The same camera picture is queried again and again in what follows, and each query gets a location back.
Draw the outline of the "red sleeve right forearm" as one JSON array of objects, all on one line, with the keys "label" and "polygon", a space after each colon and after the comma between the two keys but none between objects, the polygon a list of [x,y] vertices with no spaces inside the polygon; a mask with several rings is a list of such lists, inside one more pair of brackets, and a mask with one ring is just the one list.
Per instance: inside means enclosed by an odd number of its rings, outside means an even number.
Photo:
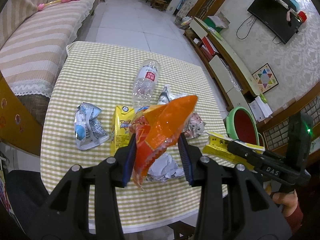
[{"label": "red sleeve right forearm", "polygon": [[291,228],[292,234],[294,235],[300,229],[304,216],[299,203],[296,204],[295,209],[293,207],[285,207],[283,214]]}]

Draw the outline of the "person's right hand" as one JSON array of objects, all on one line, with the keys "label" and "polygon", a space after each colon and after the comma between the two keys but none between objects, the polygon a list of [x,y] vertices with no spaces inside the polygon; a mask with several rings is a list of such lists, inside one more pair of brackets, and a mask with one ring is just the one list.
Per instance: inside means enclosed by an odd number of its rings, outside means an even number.
[{"label": "person's right hand", "polygon": [[293,191],[292,193],[276,192],[273,194],[272,200],[276,204],[283,206],[282,214],[284,217],[291,216],[298,206],[298,196],[296,191]]}]

